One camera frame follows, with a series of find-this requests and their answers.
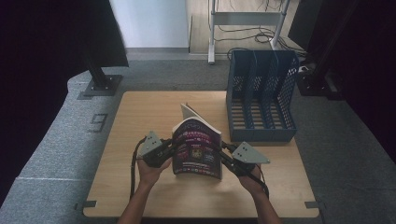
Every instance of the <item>book cover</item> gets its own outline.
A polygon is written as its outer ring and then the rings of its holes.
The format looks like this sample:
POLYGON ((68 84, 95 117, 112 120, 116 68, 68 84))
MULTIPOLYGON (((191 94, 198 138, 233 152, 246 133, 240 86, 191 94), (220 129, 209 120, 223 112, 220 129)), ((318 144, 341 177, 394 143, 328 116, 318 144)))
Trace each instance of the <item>book cover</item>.
POLYGON ((184 120, 174 127, 172 134, 172 145, 178 146, 172 162, 174 174, 193 173, 221 179, 221 132, 187 104, 181 108, 184 120))

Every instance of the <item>black cloth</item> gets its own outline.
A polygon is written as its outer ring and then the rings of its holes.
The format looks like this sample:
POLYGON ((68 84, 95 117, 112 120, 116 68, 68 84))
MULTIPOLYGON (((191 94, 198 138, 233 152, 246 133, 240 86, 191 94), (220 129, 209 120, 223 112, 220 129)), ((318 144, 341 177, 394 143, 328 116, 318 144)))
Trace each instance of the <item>black cloth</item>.
POLYGON ((0 203, 63 105, 67 80, 98 66, 128 66, 108 0, 0 5, 0 203))

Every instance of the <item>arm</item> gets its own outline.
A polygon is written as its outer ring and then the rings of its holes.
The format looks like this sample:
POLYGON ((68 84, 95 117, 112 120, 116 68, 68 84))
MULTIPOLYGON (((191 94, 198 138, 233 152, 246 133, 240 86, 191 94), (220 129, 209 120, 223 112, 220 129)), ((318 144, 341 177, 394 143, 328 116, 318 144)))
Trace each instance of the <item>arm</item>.
POLYGON ((160 178, 161 172, 171 164, 172 158, 168 159, 160 168, 151 168, 143 160, 137 160, 139 167, 140 182, 136 192, 123 211, 118 223, 140 223, 145 211, 146 201, 154 184, 160 178))
MULTIPOLYGON (((260 179, 259 167, 256 166, 251 173, 260 179)), ((239 176, 238 178, 241 182, 241 185, 250 193, 253 198, 254 204, 256 205, 259 224, 282 223, 274 207, 271 205, 270 201, 265 195, 262 187, 248 176, 239 176)))

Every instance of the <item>human hand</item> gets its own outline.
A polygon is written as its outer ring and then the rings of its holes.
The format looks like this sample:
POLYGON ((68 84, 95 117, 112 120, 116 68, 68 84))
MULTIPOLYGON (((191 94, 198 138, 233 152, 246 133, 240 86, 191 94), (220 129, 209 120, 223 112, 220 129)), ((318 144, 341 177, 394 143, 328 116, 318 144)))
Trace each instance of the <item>human hand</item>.
POLYGON ((139 167, 139 174, 140 174, 140 184, 147 185, 149 187, 154 186, 154 184, 160 178, 161 172, 168 168, 171 164, 172 158, 169 158, 167 161, 163 163, 160 168, 153 168, 149 167, 145 161, 137 160, 137 166, 139 167))
MULTIPOLYGON (((258 179, 261 179, 261 168, 260 165, 256 165, 254 169, 251 171, 251 173, 256 176, 258 179)), ((241 185, 251 194, 251 195, 256 195, 259 193, 264 193, 264 190, 262 189, 262 186, 248 177, 247 175, 243 176, 238 176, 239 182, 241 182, 241 185)))

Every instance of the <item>wooden table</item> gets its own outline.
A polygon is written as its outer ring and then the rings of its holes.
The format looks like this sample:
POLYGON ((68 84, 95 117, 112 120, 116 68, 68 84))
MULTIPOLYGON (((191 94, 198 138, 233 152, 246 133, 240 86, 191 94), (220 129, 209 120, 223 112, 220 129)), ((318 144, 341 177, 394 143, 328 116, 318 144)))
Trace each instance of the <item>wooden table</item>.
MULTIPOLYGON (((87 217, 119 217, 129 201, 131 159, 137 142, 149 131, 171 137, 188 102, 230 142, 225 91, 125 92, 85 207, 87 217)), ((280 217, 316 217, 315 200, 294 138, 289 143, 251 143, 271 160, 262 165, 270 201, 280 217)), ((139 176, 136 170, 136 185, 139 176)), ((256 217, 254 203, 238 179, 223 166, 223 179, 163 171, 152 189, 145 217, 256 217)))

